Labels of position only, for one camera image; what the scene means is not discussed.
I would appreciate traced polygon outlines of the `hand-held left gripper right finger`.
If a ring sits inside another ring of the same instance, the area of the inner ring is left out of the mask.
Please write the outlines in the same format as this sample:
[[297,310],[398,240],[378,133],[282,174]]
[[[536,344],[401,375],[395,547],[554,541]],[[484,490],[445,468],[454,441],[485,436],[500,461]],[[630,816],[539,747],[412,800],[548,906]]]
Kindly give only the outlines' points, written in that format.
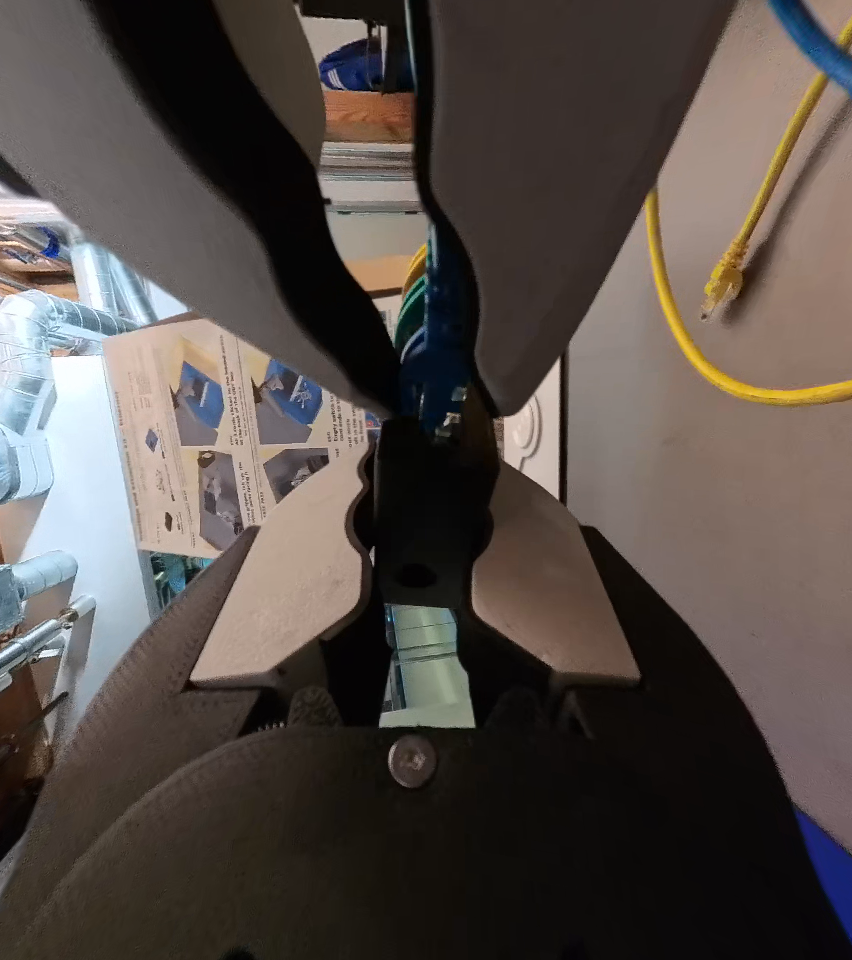
[[550,685],[636,685],[639,667],[573,515],[505,462],[490,514],[471,574],[480,624],[544,666]]

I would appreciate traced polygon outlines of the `white stand base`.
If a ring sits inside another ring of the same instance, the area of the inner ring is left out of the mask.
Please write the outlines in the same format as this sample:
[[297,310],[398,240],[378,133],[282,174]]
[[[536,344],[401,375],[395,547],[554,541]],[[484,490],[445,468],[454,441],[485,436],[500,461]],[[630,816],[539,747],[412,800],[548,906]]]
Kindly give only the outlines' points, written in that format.
[[568,384],[562,355],[517,414],[503,418],[504,462],[565,504]]

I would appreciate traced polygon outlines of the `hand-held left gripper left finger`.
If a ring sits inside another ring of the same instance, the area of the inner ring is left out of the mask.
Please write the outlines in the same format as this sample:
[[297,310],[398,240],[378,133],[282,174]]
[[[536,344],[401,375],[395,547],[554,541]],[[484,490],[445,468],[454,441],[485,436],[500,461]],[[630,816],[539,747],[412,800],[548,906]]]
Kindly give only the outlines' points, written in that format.
[[372,560],[355,514],[370,448],[337,458],[265,518],[192,668],[201,690],[325,687],[322,642],[369,603]]

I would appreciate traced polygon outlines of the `printed instruction sheet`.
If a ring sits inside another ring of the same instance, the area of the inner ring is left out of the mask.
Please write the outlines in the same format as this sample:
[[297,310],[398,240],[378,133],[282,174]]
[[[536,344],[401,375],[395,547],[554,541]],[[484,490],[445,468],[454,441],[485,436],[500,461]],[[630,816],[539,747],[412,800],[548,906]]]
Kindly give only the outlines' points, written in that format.
[[205,318],[108,338],[136,542],[212,560],[381,425]]

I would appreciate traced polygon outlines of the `black ethernet switch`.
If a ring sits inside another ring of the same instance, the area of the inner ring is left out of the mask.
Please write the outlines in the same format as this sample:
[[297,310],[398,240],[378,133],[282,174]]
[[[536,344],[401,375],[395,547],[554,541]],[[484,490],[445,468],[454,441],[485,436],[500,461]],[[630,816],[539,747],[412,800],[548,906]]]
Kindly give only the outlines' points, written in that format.
[[373,563],[384,602],[469,603],[472,568],[491,539],[500,458],[480,391],[467,391],[446,438],[413,417],[384,422],[373,468]]

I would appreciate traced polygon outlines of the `blue striped bag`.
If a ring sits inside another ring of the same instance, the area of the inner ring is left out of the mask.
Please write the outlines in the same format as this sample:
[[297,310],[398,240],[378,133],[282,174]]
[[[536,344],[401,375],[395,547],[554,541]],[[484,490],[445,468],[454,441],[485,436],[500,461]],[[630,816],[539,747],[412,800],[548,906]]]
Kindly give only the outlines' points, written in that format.
[[412,93],[415,81],[408,45],[383,44],[377,34],[349,42],[319,64],[322,84],[327,90],[369,93]]

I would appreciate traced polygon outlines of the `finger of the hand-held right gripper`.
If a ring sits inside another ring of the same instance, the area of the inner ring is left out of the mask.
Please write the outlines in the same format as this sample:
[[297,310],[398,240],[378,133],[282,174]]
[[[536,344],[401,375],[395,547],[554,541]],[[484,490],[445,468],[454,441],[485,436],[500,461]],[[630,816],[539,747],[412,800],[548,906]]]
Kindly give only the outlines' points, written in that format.
[[292,2],[0,1],[0,179],[389,418],[399,361],[329,230],[324,127]]
[[495,414],[570,344],[734,5],[413,2],[417,186]]

